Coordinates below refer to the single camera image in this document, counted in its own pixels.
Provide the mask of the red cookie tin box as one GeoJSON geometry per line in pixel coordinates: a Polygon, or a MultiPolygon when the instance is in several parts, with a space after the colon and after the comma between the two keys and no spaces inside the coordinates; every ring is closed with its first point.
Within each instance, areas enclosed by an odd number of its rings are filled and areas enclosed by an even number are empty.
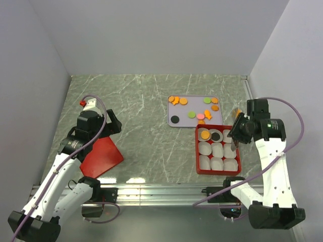
{"type": "Polygon", "coordinates": [[[228,133],[232,126],[201,125],[195,129],[196,172],[202,175],[237,176],[241,172],[239,150],[231,150],[232,139],[228,133]],[[201,139],[201,132],[210,132],[209,140],[201,139]],[[214,142],[211,134],[217,132],[221,136],[220,142],[214,142]]]}

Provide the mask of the orange fish cookie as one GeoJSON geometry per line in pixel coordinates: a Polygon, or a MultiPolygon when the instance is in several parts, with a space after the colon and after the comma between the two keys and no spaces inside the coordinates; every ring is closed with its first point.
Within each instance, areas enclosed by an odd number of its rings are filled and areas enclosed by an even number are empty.
{"type": "Polygon", "coordinates": [[[176,104],[178,104],[180,102],[180,98],[178,97],[178,96],[175,96],[174,97],[174,99],[173,99],[173,101],[172,101],[172,104],[173,105],[176,105],[176,104]]]}
{"type": "Polygon", "coordinates": [[[204,111],[204,116],[205,116],[205,118],[207,118],[208,120],[211,120],[211,119],[212,119],[211,112],[210,112],[208,109],[206,109],[206,110],[204,111]]]}

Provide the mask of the orange round cookie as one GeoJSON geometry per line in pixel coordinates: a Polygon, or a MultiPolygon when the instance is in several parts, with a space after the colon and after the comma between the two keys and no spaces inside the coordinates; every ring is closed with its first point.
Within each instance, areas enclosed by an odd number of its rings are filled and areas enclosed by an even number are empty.
{"type": "Polygon", "coordinates": [[[188,100],[187,100],[186,98],[180,98],[180,99],[179,99],[179,103],[180,103],[181,105],[186,105],[186,104],[188,103],[188,100]]]}
{"type": "Polygon", "coordinates": [[[212,106],[211,106],[211,109],[212,109],[213,111],[218,111],[218,110],[219,110],[219,107],[218,107],[217,105],[212,105],[212,106]]]}
{"type": "Polygon", "coordinates": [[[210,139],[210,132],[207,130],[203,130],[200,134],[202,140],[209,140],[210,139]]]}

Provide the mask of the green round cookie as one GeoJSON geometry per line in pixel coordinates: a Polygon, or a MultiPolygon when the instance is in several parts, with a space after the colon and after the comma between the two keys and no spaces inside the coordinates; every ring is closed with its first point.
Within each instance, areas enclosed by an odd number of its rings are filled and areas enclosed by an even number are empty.
{"type": "Polygon", "coordinates": [[[196,117],[196,113],[193,112],[193,111],[190,111],[190,112],[188,112],[188,117],[189,118],[195,118],[196,117]]]}
{"type": "Polygon", "coordinates": [[[206,104],[210,104],[210,103],[211,103],[211,99],[210,99],[209,97],[205,97],[205,98],[203,99],[203,101],[204,101],[204,103],[206,103],[206,104]]]}

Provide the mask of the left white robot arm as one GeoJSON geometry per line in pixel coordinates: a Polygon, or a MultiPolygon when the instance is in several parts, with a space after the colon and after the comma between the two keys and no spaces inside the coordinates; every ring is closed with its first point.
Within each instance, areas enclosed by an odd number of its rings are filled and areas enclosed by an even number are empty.
{"type": "Polygon", "coordinates": [[[101,138],[121,132],[122,124],[112,109],[104,114],[84,110],[77,124],[61,141],[55,161],[33,198],[21,211],[12,211],[8,223],[14,239],[23,241],[56,241],[66,219],[82,204],[113,205],[120,212],[115,200],[107,200],[100,181],[84,176],[63,199],[60,198],[72,173],[78,169],[93,144],[101,138]]]}

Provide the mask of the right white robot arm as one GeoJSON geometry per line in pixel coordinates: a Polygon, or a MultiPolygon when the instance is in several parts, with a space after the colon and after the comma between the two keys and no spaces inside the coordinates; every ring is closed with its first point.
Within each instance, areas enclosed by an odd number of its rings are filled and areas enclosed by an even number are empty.
{"type": "Polygon", "coordinates": [[[253,141],[263,171],[263,194],[260,195],[242,177],[226,177],[222,195],[227,201],[236,198],[247,208],[254,229],[290,229],[305,218],[293,196],[286,162],[286,132],[281,119],[271,118],[267,99],[247,101],[247,113],[237,116],[229,132],[234,144],[253,141]]]}

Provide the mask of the orange flower cookie right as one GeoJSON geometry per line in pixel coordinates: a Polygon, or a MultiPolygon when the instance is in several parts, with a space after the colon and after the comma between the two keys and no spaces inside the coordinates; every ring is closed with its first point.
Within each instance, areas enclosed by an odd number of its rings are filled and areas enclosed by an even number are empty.
{"type": "Polygon", "coordinates": [[[219,100],[218,100],[216,97],[213,97],[213,98],[211,99],[211,102],[212,102],[213,104],[218,104],[218,103],[219,103],[219,100]]]}

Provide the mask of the orange flower cookie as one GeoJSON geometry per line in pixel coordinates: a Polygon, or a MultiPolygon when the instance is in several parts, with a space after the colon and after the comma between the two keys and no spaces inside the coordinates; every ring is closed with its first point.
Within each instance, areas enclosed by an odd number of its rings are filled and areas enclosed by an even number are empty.
{"type": "Polygon", "coordinates": [[[216,97],[213,97],[213,98],[211,99],[211,102],[212,102],[213,104],[218,104],[218,103],[219,103],[219,100],[218,100],[216,97]]]}
{"type": "Polygon", "coordinates": [[[170,96],[169,98],[168,98],[168,102],[173,102],[175,100],[175,97],[174,96],[170,96]]]}

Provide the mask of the red tin lid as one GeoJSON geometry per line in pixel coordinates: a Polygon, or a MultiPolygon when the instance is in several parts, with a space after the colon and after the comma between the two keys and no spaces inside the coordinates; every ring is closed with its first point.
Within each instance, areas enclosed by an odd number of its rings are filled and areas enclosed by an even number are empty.
{"type": "Polygon", "coordinates": [[[98,139],[86,156],[80,170],[84,176],[98,178],[124,160],[110,137],[98,139]]]}

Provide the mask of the lavender plastic tray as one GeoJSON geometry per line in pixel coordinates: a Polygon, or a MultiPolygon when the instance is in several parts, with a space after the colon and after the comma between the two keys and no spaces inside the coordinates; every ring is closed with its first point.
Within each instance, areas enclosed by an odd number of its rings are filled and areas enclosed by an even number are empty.
{"type": "Polygon", "coordinates": [[[194,128],[199,123],[199,119],[197,117],[195,118],[189,118],[188,112],[193,111],[197,114],[202,113],[204,114],[204,111],[208,109],[211,112],[212,119],[208,120],[207,118],[204,118],[205,124],[207,125],[222,125],[223,119],[222,119],[222,113],[220,108],[220,99],[216,96],[210,96],[210,95],[170,95],[167,97],[167,122],[170,127],[174,128],[194,128]],[[171,102],[168,102],[168,98],[170,96],[178,96],[179,98],[186,98],[188,100],[188,103],[186,105],[181,105],[180,103],[173,105],[171,102]],[[205,97],[209,97],[212,99],[213,97],[216,97],[219,100],[218,104],[213,104],[212,102],[210,104],[204,103],[203,99],[205,97]],[[218,111],[213,111],[211,109],[212,105],[217,105],[219,107],[218,111]],[[171,122],[171,116],[177,115],[179,117],[179,122],[177,124],[173,124],[171,122]]]}

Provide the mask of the orange flower cookie left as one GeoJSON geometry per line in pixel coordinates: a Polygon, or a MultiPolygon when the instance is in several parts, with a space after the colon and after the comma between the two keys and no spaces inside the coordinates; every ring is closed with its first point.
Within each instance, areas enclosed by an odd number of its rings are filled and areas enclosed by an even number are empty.
{"type": "Polygon", "coordinates": [[[170,96],[169,98],[168,98],[168,102],[173,102],[175,100],[175,97],[174,96],[170,96]]]}

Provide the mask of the aluminium rail frame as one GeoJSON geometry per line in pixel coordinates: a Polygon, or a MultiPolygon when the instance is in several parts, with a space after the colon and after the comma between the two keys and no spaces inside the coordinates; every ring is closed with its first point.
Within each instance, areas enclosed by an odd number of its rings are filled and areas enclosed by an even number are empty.
{"type": "Polygon", "coordinates": [[[103,190],[117,189],[119,206],[191,206],[206,197],[207,187],[220,184],[102,184],[103,190]]]}

